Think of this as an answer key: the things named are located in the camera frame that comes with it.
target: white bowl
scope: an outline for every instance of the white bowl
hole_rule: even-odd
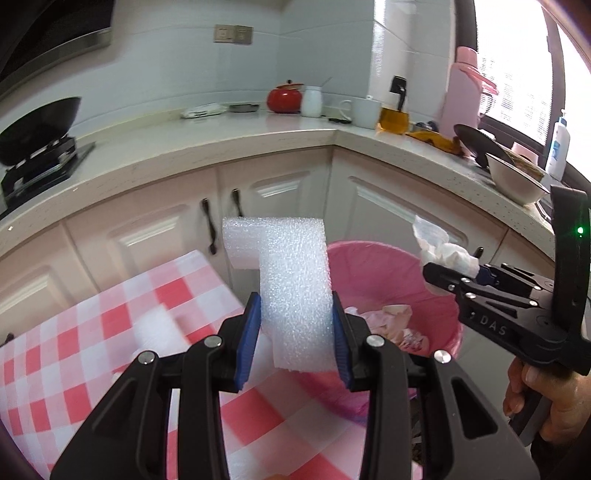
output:
[[[519,205],[535,203],[545,194],[550,193],[541,183],[506,161],[490,154],[486,154],[486,157],[496,188],[515,203]]]

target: electrical outlet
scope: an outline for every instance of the electrical outlet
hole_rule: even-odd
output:
[[[213,31],[213,41],[216,43],[239,43],[241,45],[250,45],[252,43],[252,27],[216,25]]]
[[[213,29],[213,41],[232,43],[234,41],[234,25],[216,25]]]
[[[250,45],[252,43],[252,27],[244,25],[234,25],[234,43],[241,45]]]

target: white cup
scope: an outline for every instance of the white cup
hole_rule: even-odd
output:
[[[350,107],[347,111],[343,111],[343,106],[347,103]],[[382,102],[373,100],[371,97],[343,100],[339,103],[339,111],[344,118],[351,120],[354,126],[373,130],[382,112]]]

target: window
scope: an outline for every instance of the window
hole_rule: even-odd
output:
[[[567,127],[570,133],[569,154],[566,160],[591,180],[591,154],[589,131],[591,129],[591,72],[566,34],[560,30],[564,51],[566,78]]]
[[[475,0],[474,5],[478,67],[499,90],[487,115],[545,145],[553,77],[540,4],[536,0]]]
[[[571,135],[563,183],[591,199],[591,73],[537,0],[455,0],[456,44],[478,51],[479,70],[499,95],[483,96],[480,127],[511,148],[518,142],[545,167],[564,109]]]

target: kitchen countertop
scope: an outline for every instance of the kitchen countertop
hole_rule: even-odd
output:
[[[337,146],[430,181],[484,210],[554,258],[554,236],[533,206],[501,195],[474,163],[413,138],[267,112],[173,119],[94,135],[96,148],[72,177],[0,220],[0,257],[46,227],[94,203],[171,175],[228,160]],[[82,138],[80,144],[91,140]]]

